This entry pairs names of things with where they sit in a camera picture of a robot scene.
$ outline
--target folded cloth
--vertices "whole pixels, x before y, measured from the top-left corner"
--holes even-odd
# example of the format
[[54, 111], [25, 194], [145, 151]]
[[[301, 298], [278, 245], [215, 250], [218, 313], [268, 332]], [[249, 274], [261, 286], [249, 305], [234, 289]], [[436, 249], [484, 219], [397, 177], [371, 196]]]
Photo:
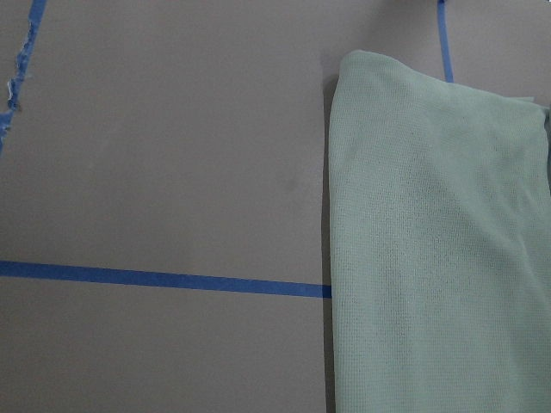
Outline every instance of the folded cloth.
[[331, 110], [337, 413], [551, 412], [549, 108], [377, 53]]

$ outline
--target towel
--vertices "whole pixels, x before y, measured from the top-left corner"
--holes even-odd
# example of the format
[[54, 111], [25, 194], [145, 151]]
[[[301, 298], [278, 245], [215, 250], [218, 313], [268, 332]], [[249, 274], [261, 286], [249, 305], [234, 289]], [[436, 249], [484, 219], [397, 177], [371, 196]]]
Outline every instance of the towel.
[[337, 413], [551, 412], [549, 108], [355, 50], [329, 131]]

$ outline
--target torn blue tape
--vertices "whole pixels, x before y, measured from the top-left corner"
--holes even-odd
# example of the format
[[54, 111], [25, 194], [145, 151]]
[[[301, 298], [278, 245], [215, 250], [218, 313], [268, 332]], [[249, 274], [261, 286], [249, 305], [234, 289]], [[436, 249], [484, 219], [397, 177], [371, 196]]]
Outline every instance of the torn blue tape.
[[17, 73], [8, 82], [9, 99], [8, 110], [0, 113], [0, 153], [2, 153], [3, 140], [11, 125], [14, 112], [17, 110], [17, 102], [19, 100], [19, 93], [21, 92], [21, 86], [25, 80], [27, 74], [28, 63], [33, 53], [34, 43], [36, 42], [36, 36], [38, 35], [38, 29], [42, 16], [44, 15], [44, 9], [46, 8], [47, 0], [33, 0], [31, 10], [28, 12], [28, 34], [21, 51], [15, 58], [15, 66]]
[[449, 55], [448, 29], [446, 28], [446, 0], [438, 0], [438, 32], [440, 34], [440, 47], [446, 82], [453, 83], [454, 72]]
[[194, 290], [228, 291], [234, 293], [294, 295], [319, 299], [331, 298], [331, 286], [321, 284], [247, 280], [205, 275], [150, 273], [127, 269], [70, 267], [65, 265], [35, 264], [29, 262], [0, 261], [0, 276], [43, 280], [100, 282], [146, 287], [189, 288]]

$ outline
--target blue tape strip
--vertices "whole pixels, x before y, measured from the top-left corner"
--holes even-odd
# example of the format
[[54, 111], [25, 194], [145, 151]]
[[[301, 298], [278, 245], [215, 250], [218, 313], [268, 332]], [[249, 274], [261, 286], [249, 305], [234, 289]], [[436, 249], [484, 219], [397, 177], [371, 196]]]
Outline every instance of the blue tape strip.
[[28, 63], [33, 54], [34, 43], [36, 42], [36, 36], [38, 35], [38, 29], [40, 22], [42, 22], [42, 16], [44, 15], [44, 9], [46, 8], [47, 0], [33, 0], [31, 10], [28, 12], [28, 34], [21, 51], [15, 58], [15, 65], [17, 67], [17, 73], [9, 83], [9, 99], [8, 110], [0, 113], [0, 153], [2, 153], [3, 139], [9, 130], [11, 120], [14, 117], [14, 112], [17, 109], [17, 102], [19, 99], [19, 93], [21, 92], [21, 86], [25, 80], [27, 74]]
[[101, 282], [147, 287], [190, 288], [194, 290], [229, 291], [331, 298], [331, 286], [266, 280], [211, 277], [204, 275], [150, 273], [127, 269], [69, 267], [64, 265], [0, 261], [0, 276]]
[[438, 31], [440, 32], [440, 47], [442, 49], [442, 61], [446, 82], [454, 82], [454, 72], [449, 56], [448, 29], [446, 28], [446, 0], [438, 0]]

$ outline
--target fabric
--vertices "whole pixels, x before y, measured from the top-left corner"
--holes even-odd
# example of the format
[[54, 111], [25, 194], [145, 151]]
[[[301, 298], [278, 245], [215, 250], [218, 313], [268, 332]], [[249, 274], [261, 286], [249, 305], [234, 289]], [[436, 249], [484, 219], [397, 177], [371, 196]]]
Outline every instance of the fabric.
[[380, 54], [329, 135], [337, 413], [551, 412], [549, 109]]

